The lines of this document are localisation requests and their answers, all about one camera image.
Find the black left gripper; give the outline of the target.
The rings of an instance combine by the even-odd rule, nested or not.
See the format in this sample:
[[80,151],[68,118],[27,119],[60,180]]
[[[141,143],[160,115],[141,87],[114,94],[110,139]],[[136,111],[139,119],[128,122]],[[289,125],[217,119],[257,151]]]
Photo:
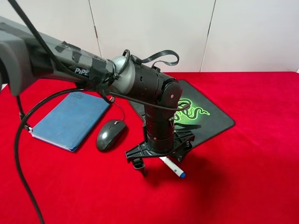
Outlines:
[[182,162],[185,156],[193,149],[191,142],[194,141],[194,134],[191,131],[173,133],[173,143],[156,143],[158,149],[152,149],[150,141],[142,142],[131,150],[125,152],[128,163],[132,162],[135,170],[146,176],[145,164],[142,158],[154,158],[170,156],[177,162]]

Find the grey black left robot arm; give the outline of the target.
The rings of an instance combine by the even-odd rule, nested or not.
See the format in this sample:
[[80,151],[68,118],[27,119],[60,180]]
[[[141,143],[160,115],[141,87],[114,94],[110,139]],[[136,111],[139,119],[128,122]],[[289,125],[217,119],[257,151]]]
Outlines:
[[171,155],[181,160],[195,138],[189,127],[174,129],[175,113],[190,107],[179,102],[183,91],[179,82],[158,67],[147,66],[166,55],[175,52],[163,50],[140,59],[125,50],[113,60],[103,59],[32,27],[0,20],[0,82],[8,84],[13,95],[38,79],[58,79],[97,92],[110,104],[120,97],[144,106],[144,142],[126,153],[127,161],[141,171],[143,158]]

